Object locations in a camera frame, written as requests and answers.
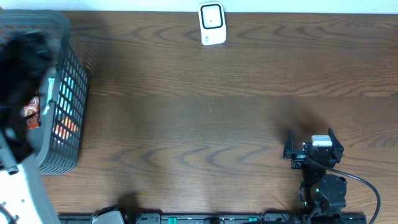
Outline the teal wet wipes pack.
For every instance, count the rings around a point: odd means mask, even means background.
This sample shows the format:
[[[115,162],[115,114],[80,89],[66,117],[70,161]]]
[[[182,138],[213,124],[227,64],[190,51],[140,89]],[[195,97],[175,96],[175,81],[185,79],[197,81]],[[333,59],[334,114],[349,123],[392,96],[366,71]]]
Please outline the teal wet wipes pack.
[[[60,96],[58,97],[57,102],[58,103],[63,103],[62,108],[67,111],[67,113],[72,113],[71,111],[71,102],[72,102],[72,90],[74,86],[74,81],[69,77],[69,78],[64,78],[66,81],[66,85],[60,85],[60,91],[61,94],[63,94],[66,99],[61,98]],[[47,115],[50,110],[50,103],[53,101],[53,93],[54,93],[54,84],[55,84],[55,78],[49,78],[49,87],[48,87],[48,92],[47,92],[47,102],[45,104],[45,109],[42,112],[42,115]]]

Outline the orange tissue pack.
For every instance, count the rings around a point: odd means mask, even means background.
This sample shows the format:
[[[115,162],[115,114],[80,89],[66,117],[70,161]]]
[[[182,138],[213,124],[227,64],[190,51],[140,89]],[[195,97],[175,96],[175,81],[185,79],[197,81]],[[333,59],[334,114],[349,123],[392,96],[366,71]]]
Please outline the orange tissue pack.
[[[53,131],[56,136],[63,140],[68,140],[74,134],[78,134],[79,127],[68,116],[66,116],[61,121],[61,124],[56,124],[56,126],[53,128]]]

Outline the red Top chocolate bar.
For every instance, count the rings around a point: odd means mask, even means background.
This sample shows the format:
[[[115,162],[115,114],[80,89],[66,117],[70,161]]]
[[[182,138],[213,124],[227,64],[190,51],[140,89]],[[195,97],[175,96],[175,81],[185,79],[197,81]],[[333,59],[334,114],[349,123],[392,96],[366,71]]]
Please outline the red Top chocolate bar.
[[[38,96],[33,97],[23,107],[22,116],[25,117],[27,129],[35,129],[40,126],[40,98]]]

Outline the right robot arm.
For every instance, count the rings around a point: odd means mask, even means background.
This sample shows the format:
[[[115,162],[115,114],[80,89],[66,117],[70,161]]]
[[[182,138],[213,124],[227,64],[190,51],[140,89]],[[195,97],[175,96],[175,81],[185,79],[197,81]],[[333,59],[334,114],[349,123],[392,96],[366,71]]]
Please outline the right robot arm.
[[[341,209],[346,206],[347,181],[327,174],[341,161],[344,147],[331,129],[327,135],[313,135],[311,142],[294,148],[293,131],[289,131],[283,157],[291,168],[302,171],[300,197],[308,210],[299,216],[301,223],[343,223]]]

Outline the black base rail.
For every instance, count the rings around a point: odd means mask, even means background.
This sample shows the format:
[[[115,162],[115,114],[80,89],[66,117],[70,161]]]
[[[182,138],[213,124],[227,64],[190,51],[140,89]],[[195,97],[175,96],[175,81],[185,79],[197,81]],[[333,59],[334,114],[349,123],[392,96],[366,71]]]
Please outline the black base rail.
[[[298,215],[272,211],[265,214],[123,214],[110,211],[101,215],[59,215],[61,223],[132,223],[132,224],[239,224],[239,223],[305,223]]]

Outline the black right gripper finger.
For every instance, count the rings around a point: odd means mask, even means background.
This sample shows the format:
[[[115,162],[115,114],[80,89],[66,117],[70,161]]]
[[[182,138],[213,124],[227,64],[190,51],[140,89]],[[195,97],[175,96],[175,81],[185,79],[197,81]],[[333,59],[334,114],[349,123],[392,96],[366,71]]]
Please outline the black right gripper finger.
[[[283,157],[284,159],[291,159],[293,154],[294,154],[293,131],[290,129],[284,146]]]
[[[337,162],[340,162],[341,158],[343,157],[344,147],[341,145],[339,140],[337,140],[331,128],[328,129],[328,134],[329,137],[331,138],[332,146],[334,148],[334,153],[333,153],[334,158],[336,159]]]

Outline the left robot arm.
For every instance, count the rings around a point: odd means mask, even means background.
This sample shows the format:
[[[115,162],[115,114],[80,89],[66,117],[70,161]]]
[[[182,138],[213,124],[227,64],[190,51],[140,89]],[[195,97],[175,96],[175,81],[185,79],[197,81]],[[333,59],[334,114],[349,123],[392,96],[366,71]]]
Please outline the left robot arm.
[[[52,66],[40,32],[17,33],[1,49],[1,223],[59,223],[27,139],[22,113]]]

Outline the white barcode scanner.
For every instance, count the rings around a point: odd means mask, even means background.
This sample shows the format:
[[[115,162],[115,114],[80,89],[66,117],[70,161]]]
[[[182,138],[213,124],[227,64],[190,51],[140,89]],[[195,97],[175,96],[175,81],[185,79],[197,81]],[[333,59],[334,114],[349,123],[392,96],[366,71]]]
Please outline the white barcode scanner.
[[[218,45],[226,41],[224,7],[220,2],[206,2],[199,6],[201,43]]]

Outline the grey plastic mesh basket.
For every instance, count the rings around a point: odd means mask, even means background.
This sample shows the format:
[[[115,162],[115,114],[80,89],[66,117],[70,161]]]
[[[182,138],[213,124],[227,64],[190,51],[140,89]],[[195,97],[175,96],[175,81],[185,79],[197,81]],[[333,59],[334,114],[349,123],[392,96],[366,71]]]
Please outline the grey plastic mesh basket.
[[[39,125],[27,130],[43,175],[71,171],[78,162],[88,96],[88,75],[69,44],[70,23],[57,11],[2,10],[1,43],[18,33],[43,32],[54,64],[39,88]]]

